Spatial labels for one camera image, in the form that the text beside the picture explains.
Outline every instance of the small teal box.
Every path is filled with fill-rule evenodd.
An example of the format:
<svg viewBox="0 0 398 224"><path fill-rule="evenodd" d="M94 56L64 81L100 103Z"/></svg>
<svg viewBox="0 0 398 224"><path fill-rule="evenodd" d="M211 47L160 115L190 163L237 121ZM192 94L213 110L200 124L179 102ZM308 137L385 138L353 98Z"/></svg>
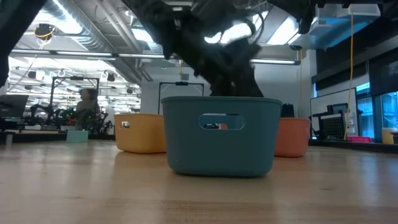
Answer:
<svg viewBox="0 0 398 224"><path fill-rule="evenodd" d="M68 131L67 142L81 143L88 141L88 131Z"/></svg>

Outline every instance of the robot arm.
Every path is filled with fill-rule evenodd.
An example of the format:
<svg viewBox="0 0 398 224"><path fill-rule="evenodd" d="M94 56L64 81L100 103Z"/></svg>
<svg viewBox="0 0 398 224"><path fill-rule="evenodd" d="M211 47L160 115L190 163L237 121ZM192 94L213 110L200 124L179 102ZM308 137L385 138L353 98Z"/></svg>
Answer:
<svg viewBox="0 0 398 224"><path fill-rule="evenodd" d="M122 1L153 40L163 46L165 58L169 59L172 54L181 56L194 69L195 76L202 76L211 85L211 95L263 96L250 63L261 49L256 41L245 37L225 46L205 42L205 36L223 33L236 20L246 22L254 34L256 28L246 19L253 12L236 9L229 0L196 0L190 10L178 12L162 0ZM320 7L325 3L348 7L353 3L389 1L394 0L268 0L296 18L301 34L309 31L317 4Z"/></svg>

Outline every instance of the yellow bin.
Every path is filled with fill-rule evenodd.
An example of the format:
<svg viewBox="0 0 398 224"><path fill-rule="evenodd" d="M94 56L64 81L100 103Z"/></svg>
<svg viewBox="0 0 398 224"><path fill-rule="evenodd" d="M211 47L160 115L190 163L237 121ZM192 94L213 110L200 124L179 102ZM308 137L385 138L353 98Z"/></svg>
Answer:
<svg viewBox="0 0 398 224"><path fill-rule="evenodd" d="M118 114L114 121L118 149L143 154L166 152L162 115Z"/></svg>

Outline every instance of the storage bin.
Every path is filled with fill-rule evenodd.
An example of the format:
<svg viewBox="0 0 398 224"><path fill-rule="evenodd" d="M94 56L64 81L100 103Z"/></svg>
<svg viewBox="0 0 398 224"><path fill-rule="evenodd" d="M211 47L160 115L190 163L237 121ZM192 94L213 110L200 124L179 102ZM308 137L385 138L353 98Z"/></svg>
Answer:
<svg viewBox="0 0 398 224"><path fill-rule="evenodd" d="M275 156L302 157L308 149L311 121L301 118L281 118Z"/></svg>
<svg viewBox="0 0 398 224"><path fill-rule="evenodd" d="M68 131L67 142L82 143L88 141L88 131Z"/></svg>
<svg viewBox="0 0 398 224"><path fill-rule="evenodd" d="M360 143L372 143L371 138L362 136L347 136L347 140Z"/></svg>
<svg viewBox="0 0 398 224"><path fill-rule="evenodd" d="M391 132L397 132L397 128L383 128L382 129L382 142L383 144L393 144L394 143L394 136Z"/></svg>
<svg viewBox="0 0 398 224"><path fill-rule="evenodd" d="M162 106L167 160L175 172L260 177L271 170L282 102L267 98L173 96L164 98ZM224 126L228 128L205 129L204 124L209 123L227 123Z"/></svg>
<svg viewBox="0 0 398 224"><path fill-rule="evenodd" d="M114 119L118 149L148 154L166 151L162 115L117 114Z"/></svg>

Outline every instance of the monitor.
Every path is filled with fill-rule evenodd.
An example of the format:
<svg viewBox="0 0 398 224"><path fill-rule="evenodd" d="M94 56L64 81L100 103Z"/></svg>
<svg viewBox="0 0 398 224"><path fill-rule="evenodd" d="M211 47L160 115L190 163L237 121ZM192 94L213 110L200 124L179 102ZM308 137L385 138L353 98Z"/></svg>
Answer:
<svg viewBox="0 0 398 224"><path fill-rule="evenodd" d="M21 118L29 95L3 95L0 96L0 117Z"/></svg>

